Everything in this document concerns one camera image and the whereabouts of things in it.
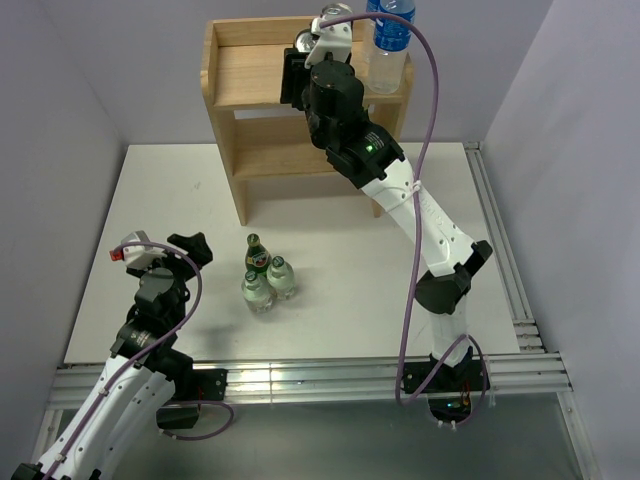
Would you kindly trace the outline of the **black can yellow label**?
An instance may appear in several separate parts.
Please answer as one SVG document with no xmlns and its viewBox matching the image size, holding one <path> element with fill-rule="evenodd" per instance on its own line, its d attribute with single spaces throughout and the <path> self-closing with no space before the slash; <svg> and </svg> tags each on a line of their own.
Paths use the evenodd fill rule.
<svg viewBox="0 0 640 480">
<path fill-rule="evenodd" d="M 353 10 L 351 9 L 351 7 L 341 2 L 330 3 L 321 10 L 321 16 L 324 18 L 344 17 L 344 16 L 350 16 L 352 14 L 353 14 Z"/>
</svg>

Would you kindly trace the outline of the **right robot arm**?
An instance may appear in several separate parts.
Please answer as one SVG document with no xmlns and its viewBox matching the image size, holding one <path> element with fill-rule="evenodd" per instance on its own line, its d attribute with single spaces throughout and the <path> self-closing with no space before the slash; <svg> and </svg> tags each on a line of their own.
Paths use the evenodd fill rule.
<svg viewBox="0 0 640 480">
<path fill-rule="evenodd" d="M 409 298 L 431 315 L 435 383 L 452 390 L 468 374 L 466 296 L 491 257 L 485 241 L 462 232 L 416 179 L 392 135 L 363 106 L 364 85 L 354 68 L 327 55 L 306 67 L 306 54 L 284 51 L 280 101 L 304 112 L 312 144 L 356 189 L 378 203 L 413 239 L 426 266 Z"/>
</svg>

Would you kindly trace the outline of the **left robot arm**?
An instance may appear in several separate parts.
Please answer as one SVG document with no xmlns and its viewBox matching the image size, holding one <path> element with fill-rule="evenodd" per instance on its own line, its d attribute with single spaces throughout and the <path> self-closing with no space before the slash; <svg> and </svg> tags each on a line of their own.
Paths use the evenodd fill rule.
<svg viewBox="0 0 640 480">
<path fill-rule="evenodd" d="M 194 389 L 193 360 L 173 345 L 199 306 L 201 270 L 213 260 L 205 235 L 172 234 L 166 243 L 157 243 L 135 231 L 109 255 L 138 279 L 134 303 L 98 380 L 67 430 L 37 462 L 20 464 L 13 474 L 16 479 L 103 476 L 99 462 L 110 450 L 107 441 L 118 426 L 133 426 L 133 408 L 154 412 Z"/>
</svg>

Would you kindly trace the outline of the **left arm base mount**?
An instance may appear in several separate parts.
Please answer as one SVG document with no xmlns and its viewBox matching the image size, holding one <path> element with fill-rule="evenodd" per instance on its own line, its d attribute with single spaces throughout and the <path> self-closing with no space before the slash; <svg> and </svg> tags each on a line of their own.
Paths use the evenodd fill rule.
<svg viewBox="0 0 640 480">
<path fill-rule="evenodd" d="M 221 408 L 227 413 L 226 422 L 219 431 L 224 431 L 233 421 L 233 409 L 224 403 L 228 370 L 194 369 L 183 378 L 177 392 L 156 413 L 156 424 L 160 429 L 188 430 L 195 427 L 206 407 Z"/>
</svg>

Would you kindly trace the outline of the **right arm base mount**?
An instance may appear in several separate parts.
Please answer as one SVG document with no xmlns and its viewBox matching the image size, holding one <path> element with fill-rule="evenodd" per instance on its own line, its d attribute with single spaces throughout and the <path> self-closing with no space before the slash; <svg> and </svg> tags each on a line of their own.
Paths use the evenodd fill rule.
<svg viewBox="0 0 640 480">
<path fill-rule="evenodd" d="M 402 391 L 407 395 L 414 394 L 436 363 L 433 357 L 427 361 L 406 363 L 402 374 Z M 473 412 L 471 396 L 475 393 L 488 393 L 490 387 L 482 362 L 471 359 L 456 367 L 444 364 L 421 394 L 428 396 L 429 409 L 437 420 L 458 423 L 466 420 Z"/>
</svg>

